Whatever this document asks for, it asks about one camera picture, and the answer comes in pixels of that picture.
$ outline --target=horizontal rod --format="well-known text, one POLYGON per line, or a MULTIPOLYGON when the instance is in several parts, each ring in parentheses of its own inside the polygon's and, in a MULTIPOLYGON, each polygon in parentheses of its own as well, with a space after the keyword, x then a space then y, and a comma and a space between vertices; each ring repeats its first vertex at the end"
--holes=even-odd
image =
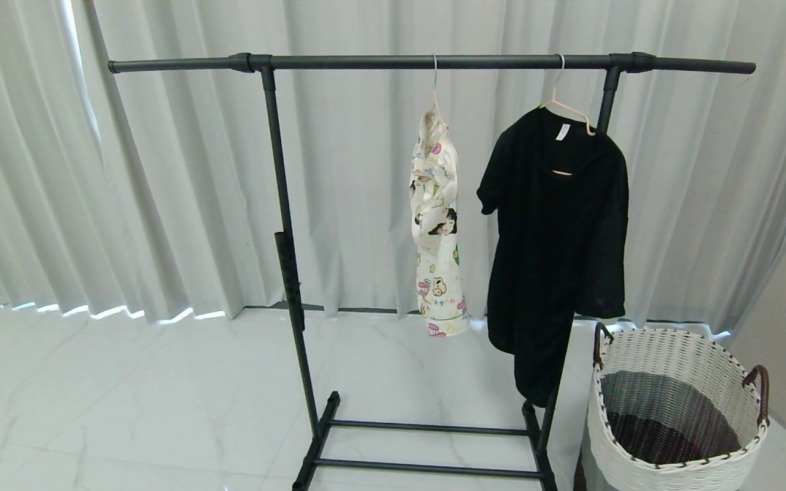
POLYGON ((513 477, 519 479, 542 479, 543 473, 536 471, 514 471, 508 469, 483 469, 480 467, 424 466, 421 464, 399 464, 396 462, 369 462, 365 460, 318 459, 318 466, 375 469, 383 471, 411 471, 419 473, 451 473, 452 475, 483 475, 489 477, 513 477))
POLYGON ((480 428, 476 426, 418 425, 417 423, 383 423, 379 421, 349 421, 333 419, 331 426, 341 428, 368 428, 374 430, 411 430, 417 432, 468 433, 475 435, 528 436, 527 430, 508 428, 480 428))
MULTIPOLYGON (((608 70, 618 66, 622 72, 680 70, 717 72, 717 74, 752 74, 756 65, 718 59, 657 58, 647 53, 613 53, 603 55, 564 55, 566 68, 574 70, 608 70)), ((343 55, 343 56, 271 56, 237 53, 224 58, 150 59, 109 61, 108 68, 118 72, 158 72, 166 70, 237 70, 256 72, 271 66, 275 70, 489 70, 553 69, 562 66, 558 54, 538 55, 343 55)))

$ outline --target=basket rim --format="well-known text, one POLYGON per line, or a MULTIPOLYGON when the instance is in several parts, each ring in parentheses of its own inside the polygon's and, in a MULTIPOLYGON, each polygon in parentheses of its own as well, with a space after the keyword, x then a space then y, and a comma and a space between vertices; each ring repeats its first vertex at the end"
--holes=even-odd
MULTIPOLYGON (((650 332, 650 331, 661 331, 661 332, 669 332, 673 333, 674 336, 696 336, 696 338, 701 338, 703 341, 707 343, 711 343, 713 345, 717 345, 718 348, 722 349, 724 354, 729 355, 727 358, 730 360, 729 363, 734 364, 735 367, 739 369, 742 373, 742 378, 748 375, 748 370, 745 370, 745 367, 739 363, 739 360, 736 359, 726 348, 718 344, 717 342, 712 341, 711 339, 706 338, 703 335, 699 335, 699 333, 689 332, 683 329, 670 329, 670 327, 621 327, 621 329, 615 329, 615 332, 621 333, 625 331, 640 331, 640 332, 650 332)), ((608 351, 608 347, 611 345, 611 339, 603 338, 602 345, 600 346, 600 357, 605 355, 608 351)), ((593 364, 593 398, 598 399, 598 408, 599 408, 599 418, 602 422, 602 434, 605 438, 611 442, 612 447, 615 451, 617 451, 621 456, 625 457, 628 460, 635 462, 637 465, 642 466, 646 469, 652 470, 660 470, 660 471, 680 471, 684 469, 689 469, 693 466, 721 466, 730 463, 730 460, 736 461, 744 459, 746 454, 750 451, 755 451, 756 447, 760 445, 760 443, 766 438, 766 434, 768 432, 768 421, 761 421, 757 423, 757 434, 754 438, 751 439, 747 444, 743 445, 737 451, 733 451, 733 453, 715 455, 714 457, 708 457, 707 459, 699 459, 699 460, 687 460, 686 462, 679 462, 673 464, 652 464, 651 462, 639 459, 629 453, 620 442, 617 441, 615 438, 614 433, 611 432, 611 423, 608 420, 608 413, 605 410, 605 396, 602 394, 602 373, 603 369, 599 367, 598 364, 593 364)), ((751 398, 754 399, 754 404, 760 404, 760 398, 757 395, 757 389, 755 383, 751 383, 751 398)))

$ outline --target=brown leather handle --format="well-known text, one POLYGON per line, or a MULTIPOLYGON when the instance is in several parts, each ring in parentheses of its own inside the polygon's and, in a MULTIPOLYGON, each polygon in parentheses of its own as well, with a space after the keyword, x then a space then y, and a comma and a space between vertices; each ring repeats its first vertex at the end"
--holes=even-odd
POLYGON ((770 373, 764 366, 755 366, 751 372, 742 379, 742 387, 754 383, 760 374, 760 416, 757 417, 757 425, 766 422, 770 425, 770 373))
POLYGON ((593 366, 599 366, 599 370, 605 368, 602 364, 602 357, 599 355, 599 341, 602 341, 599 338, 599 333, 603 332, 606 335, 606 338, 611 338, 611 341, 614 342, 614 336, 609 333, 608 327, 605 327, 603 323, 596 323, 596 332, 593 334, 593 366))

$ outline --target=laundry basket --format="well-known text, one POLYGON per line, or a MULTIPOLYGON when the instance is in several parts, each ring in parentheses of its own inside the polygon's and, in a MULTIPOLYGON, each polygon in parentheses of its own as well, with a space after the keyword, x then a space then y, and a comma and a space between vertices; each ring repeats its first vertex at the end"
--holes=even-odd
POLYGON ((721 345, 685 330, 612 336, 601 323, 593 358, 590 450, 612 487, 740 488, 770 423, 764 367, 746 372, 721 345))

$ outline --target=white cartoon print shirt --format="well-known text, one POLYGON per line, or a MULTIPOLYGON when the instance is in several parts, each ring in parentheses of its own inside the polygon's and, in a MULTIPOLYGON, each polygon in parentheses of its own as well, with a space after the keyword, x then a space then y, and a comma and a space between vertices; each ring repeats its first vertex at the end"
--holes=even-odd
POLYGON ((430 336, 455 336, 468 329, 469 319, 456 248, 456 149, 438 105, 420 120, 409 187, 420 313, 430 336))

